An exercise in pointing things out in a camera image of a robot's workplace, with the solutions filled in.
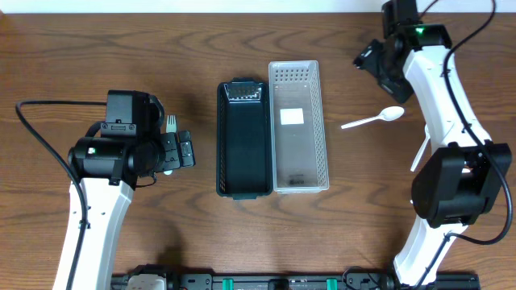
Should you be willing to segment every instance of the perforated basket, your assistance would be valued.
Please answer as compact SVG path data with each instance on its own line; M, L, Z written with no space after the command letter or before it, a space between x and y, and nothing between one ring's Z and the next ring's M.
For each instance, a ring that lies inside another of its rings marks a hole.
M217 193L255 199L273 190L267 86L234 78L217 88Z
M271 62L268 79L274 190L318 193L329 189L318 62Z

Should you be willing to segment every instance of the white plastic spoon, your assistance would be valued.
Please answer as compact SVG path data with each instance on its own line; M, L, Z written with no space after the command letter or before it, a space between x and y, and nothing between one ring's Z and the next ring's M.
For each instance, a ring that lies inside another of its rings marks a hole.
M362 120L350 122L348 124L342 125L340 128L347 129L347 128L359 126L359 125L365 124L366 122L371 122L374 120L394 121L397 118L400 118L403 115L403 113L405 113L405 110L403 108L398 107L398 106L392 106L392 107L383 109L380 112L380 114L377 115L376 117L365 118Z
M418 154L416 154L416 158L414 158L414 162L412 163L412 167L410 168L412 172L416 170L416 167L419 164L419 160L421 160L421 156L425 152L425 148L427 147L428 141L430 141L430 133L428 132L428 125L425 125L425 140L422 142Z

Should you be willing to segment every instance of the fork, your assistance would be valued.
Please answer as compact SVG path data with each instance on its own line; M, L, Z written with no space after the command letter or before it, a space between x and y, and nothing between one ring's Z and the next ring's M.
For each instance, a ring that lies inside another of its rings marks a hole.
M176 133L177 132L177 123L176 123L176 115L169 115L167 117L167 133Z

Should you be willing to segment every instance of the green connector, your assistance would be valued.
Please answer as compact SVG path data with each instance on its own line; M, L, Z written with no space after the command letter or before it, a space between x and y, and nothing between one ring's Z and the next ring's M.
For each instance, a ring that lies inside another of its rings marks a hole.
M223 290L233 290L233 279L223 279Z
M326 280L326 285L328 290L337 290L339 285L337 284L337 279L328 279Z

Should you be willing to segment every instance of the spoon handle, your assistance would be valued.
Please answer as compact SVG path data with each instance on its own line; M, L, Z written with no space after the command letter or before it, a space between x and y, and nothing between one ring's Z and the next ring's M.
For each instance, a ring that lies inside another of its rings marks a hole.
M359 125L365 124L366 122L371 122L371 121L377 120L379 118L380 118L379 116L376 116L376 117L365 118L365 119L362 119L362 120L350 122L348 124L342 125L340 127L340 129L347 129L347 128L351 128L351 127L354 127L354 126L359 126Z

